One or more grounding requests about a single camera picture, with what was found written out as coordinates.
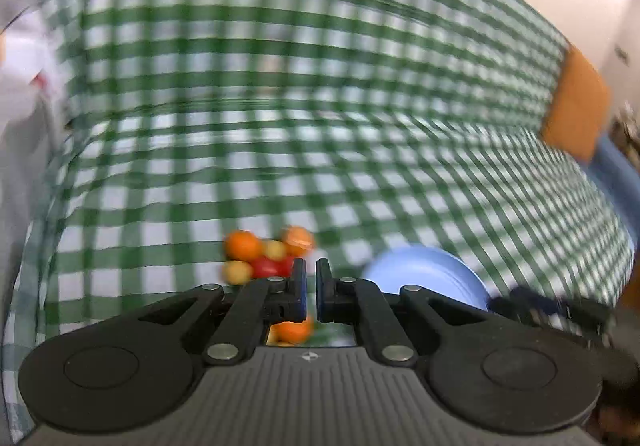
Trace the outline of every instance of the gingham fabric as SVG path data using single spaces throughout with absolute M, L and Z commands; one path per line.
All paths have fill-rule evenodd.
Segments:
M 52 165 L 2 348 L 221 282 L 233 229 L 311 230 L 337 275 L 440 246 L 492 293 L 612 303 L 633 252 L 537 137 L 564 38 L 521 0 L 47 0 L 74 139 Z M 314 343 L 336 343 L 335 327 Z

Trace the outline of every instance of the red apple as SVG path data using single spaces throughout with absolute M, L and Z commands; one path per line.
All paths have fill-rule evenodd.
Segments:
M 296 258 L 293 255 L 287 255 L 278 263 L 279 275 L 281 277 L 285 277 L 288 279 L 291 276 L 291 271 L 293 269 L 293 261 Z
M 259 257 L 251 265 L 254 268 L 254 279 L 267 279 L 277 277 L 280 274 L 278 263 L 267 257 Z

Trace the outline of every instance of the pile of fruit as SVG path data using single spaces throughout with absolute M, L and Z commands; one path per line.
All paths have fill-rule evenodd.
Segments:
M 223 267 L 227 283 L 244 285 L 252 279 L 290 277 L 294 259 L 302 259 L 315 247 L 313 235 L 300 226 L 288 226 L 282 238 L 261 240 L 244 230 L 232 232 L 225 241 L 228 261 Z M 268 345 L 291 347 L 307 341 L 313 332 L 310 317 L 302 323 L 285 321 L 272 325 Z
M 279 241 L 263 241 L 250 231 L 234 231 L 225 241 L 225 280 L 244 285 L 251 279 L 290 277 L 293 260 L 304 258 L 314 246 L 313 235 L 300 226 L 285 228 Z

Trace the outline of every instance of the ribbed gray surface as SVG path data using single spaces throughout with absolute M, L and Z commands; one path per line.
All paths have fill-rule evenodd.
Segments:
M 306 352 L 318 354 L 307 361 Z M 507 437 L 445 412 L 414 372 L 378 365 L 362 348 L 261 347 L 239 366 L 208 370 L 193 396 L 154 424 L 109 436 L 38 428 L 24 446 L 593 446 L 578 428 Z

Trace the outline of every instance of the blue plate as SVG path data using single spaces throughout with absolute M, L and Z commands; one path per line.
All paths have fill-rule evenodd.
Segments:
M 484 311 L 489 298 L 473 270 L 440 248 L 412 245 L 390 249 L 369 264 L 363 278 L 376 283 L 384 293 L 398 294 L 403 285 L 412 283 Z

